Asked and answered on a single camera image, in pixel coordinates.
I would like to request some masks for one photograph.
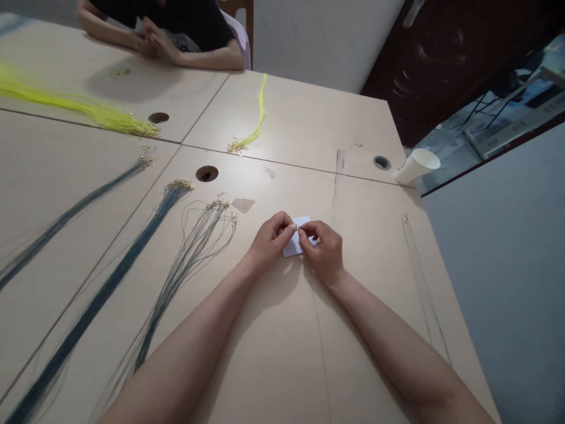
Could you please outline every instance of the dark door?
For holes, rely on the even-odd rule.
[[[545,46],[565,1],[406,0],[361,94],[388,101],[413,147],[517,58]]]

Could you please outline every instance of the black shirt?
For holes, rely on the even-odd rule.
[[[225,47],[234,37],[215,0],[90,0],[112,19],[135,28],[147,16],[183,52],[211,51]]]

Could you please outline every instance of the yellow cord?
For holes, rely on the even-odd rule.
[[[138,137],[156,137],[159,134],[159,128],[155,124],[140,121],[132,115],[89,97],[30,87],[18,81],[15,73],[2,64],[0,64],[0,95],[78,112],[86,115],[94,124],[119,133]]]
[[[259,91],[259,123],[255,128],[255,131],[249,135],[247,138],[236,138],[233,143],[228,146],[228,152],[238,153],[243,149],[246,149],[251,143],[253,143],[259,133],[261,132],[261,125],[263,124],[263,118],[265,117],[265,109],[263,107],[263,93],[265,93],[265,84],[267,83],[267,74],[263,74],[263,83],[261,84],[261,90]]]

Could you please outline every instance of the paper cup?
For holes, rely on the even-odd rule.
[[[393,176],[399,184],[410,184],[416,178],[426,175],[439,167],[440,160],[431,151],[414,149],[404,162],[404,165]]]

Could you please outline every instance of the white wall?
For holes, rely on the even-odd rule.
[[[360,92],[404,0],[255,0],[254,68]]]
[[[78,28],[78,0],[0,0],[0,11]]]
[[[565,422],[565,124],[424,197],[504,423]]]

